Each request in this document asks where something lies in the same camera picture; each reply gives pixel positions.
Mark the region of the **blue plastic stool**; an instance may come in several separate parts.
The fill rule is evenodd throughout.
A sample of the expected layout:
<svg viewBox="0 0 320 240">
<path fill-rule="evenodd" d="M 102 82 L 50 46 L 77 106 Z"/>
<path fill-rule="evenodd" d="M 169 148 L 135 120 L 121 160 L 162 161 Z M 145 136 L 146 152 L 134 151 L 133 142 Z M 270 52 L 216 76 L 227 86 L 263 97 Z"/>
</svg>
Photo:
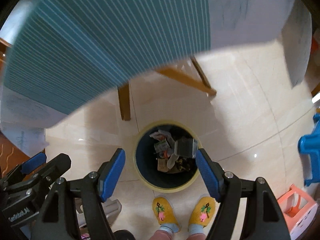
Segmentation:
<svg viewBox="0 0 320 240">
<path fill-rule="evenodd" d="M 312 133 L 302 136 L 298 141 L 299 153 L 310 156 L 312 177 L 304 180 L 305 186 L 319 183 L 319 113 L 313 115 L 313 122 L 315 126 Z"/>
</svg>

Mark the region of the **yellow embroidered slipper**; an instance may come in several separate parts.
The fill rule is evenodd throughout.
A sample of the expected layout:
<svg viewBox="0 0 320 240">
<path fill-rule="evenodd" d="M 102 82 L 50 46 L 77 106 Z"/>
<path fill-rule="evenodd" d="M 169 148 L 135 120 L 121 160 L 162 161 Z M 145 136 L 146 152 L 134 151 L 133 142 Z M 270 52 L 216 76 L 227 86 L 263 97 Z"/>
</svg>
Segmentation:
<svg viewBox="0 0 320 240">
<path fill-rule="evenodd" d="M 173 207 L 164 197 L 156 197 L 152 202 L 152 210 L 160 225 L 160 230 L 173 235 L 180 232 L 180 225 L 175 216 Z"/>
<path fill-rule="evenodd" d="M 215 213 L 215 200 L 212 197 L 202 197 L 195 205 L 188 223 L 189 235 L 203 233 L 203 230 L 211 222 Z"/>
</svg>

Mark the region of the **round yellow-rimmed trash bin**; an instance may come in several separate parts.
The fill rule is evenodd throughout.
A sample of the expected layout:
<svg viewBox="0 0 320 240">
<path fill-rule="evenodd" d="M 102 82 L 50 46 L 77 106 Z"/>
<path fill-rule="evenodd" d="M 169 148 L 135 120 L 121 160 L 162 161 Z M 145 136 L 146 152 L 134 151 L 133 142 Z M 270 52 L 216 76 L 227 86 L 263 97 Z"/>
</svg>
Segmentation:
<svg viewBox="0 0 320 240">
<path fill-rule="evenodd" d="M 154 144 L 158 141 L 149 137 L 159 129 L 171 133 L 174 141 L 194 138 L 201 146 L 194 132 L 179 122 L 161 120 L 146 126 L 136 142 L 133 163 L 142 182 L 154 191 L 174 193 L 188 188 L 199 176 L 195 158 L 182 158 L 174 150 L 156 153 Z"/>
</svg>

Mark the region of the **red white wrapper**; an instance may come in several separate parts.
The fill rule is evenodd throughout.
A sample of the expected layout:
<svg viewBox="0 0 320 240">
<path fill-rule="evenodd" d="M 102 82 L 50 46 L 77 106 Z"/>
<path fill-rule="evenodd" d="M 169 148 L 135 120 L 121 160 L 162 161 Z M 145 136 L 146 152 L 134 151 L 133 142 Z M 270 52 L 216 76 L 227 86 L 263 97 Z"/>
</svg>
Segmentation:
<svg viewBox="0 0 320 240">
<path fill-rule="evenodd" d="M 170 132 L 159 129 L 158 131 L 151 133 L 149 137 L 158 141 L 154 144 L 156 153 L 174 150 L 175 141 Z"/>
</svg>

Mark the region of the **silver cardboard box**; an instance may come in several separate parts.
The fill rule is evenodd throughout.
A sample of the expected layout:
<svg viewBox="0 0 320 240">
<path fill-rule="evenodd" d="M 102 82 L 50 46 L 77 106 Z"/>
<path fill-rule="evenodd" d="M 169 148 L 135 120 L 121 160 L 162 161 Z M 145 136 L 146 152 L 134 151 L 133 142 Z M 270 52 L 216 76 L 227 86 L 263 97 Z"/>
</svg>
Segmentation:
<svg viewBox="0 0 320 240">
<path fill-rule="evenodd" d="M 194 138 L 182 138 L 175 141 L 174 154 L 182 158 L 196 157 L 198 142 Z"/>
</svg>

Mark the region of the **white and teal tablecloth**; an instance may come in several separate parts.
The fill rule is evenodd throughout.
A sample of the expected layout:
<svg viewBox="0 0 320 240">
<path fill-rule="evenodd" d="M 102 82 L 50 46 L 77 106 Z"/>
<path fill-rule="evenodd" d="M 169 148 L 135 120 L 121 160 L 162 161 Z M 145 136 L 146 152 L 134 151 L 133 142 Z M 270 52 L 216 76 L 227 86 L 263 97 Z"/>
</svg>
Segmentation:
<svg viewBox="0 0 320 240">
<path fill-rule="evenodd" d="M 278 36 L 295 0 L 32 0 L 1 76 L 1 132 L 27 155 L 45 129 L 132 77 Z"/>
</svg>

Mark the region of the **right yellow embroidered slipper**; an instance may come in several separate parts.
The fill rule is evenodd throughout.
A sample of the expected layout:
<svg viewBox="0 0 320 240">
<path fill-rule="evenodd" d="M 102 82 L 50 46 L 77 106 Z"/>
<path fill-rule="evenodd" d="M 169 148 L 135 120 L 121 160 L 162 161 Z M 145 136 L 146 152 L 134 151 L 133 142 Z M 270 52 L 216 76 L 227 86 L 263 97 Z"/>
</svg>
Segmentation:
<svg viewBox="0 0 320 240">
<path fill-rule="evenodd" d="M 189 235 L 203 233 L 203 230 L 211 222 L 215 213 L 215 200 L 212 197 L 202 197 L 195 205 L 188 223 Z"/>
</svg>

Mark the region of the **wooden folding table legs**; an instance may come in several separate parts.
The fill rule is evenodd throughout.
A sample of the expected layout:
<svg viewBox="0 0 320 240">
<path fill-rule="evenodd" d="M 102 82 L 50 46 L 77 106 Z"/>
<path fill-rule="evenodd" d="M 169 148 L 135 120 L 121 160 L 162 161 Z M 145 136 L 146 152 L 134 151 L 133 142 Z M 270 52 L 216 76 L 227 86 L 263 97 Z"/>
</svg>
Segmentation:
<svg viewBox="0 0 320 240">
<path fill-rule="evenodd" d="M 193 88 L 212 98 L 217 94 L 195 56 L 148 72 L 137 77 L 136 81 L 142 83 L 141 92 L 146 96 L 142 103 L 150 102 L 152 96 L 157 99 L 176 98 L 182 95 L 179 89 L 189 92 Z"/>
</svg>

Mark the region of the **pink plastic stool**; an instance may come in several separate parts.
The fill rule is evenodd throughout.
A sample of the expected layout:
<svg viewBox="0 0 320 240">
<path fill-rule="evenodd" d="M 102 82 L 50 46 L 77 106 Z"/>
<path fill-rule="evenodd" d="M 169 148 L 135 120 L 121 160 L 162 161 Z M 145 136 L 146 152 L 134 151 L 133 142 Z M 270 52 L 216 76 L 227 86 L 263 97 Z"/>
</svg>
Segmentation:
<svg viewBox="0 0 320 240">
<path fill-rule="evenodd" d="M 292 184 L 277 201 L 291 239 L 297 239 L 311 225 L 317 213 L 318 203 L 295 184 Z"/>
</svg>

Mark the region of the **left yellow embroidered slipper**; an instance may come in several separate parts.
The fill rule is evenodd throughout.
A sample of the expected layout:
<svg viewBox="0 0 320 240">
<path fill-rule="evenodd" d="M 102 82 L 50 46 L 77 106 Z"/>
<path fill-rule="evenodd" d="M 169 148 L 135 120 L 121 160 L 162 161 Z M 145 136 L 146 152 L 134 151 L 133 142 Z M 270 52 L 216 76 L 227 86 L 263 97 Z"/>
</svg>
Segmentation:
<svg viewBox="0 0 320 240">
<path fill-rule="evenodd" d="M 164 197 L 156 197 L 152 202 L 152 210 L 160 225 L 160 230 L 173 235 L 180 232 L 180 225 L 175 216 L 173 207 Z"/>
</svg>

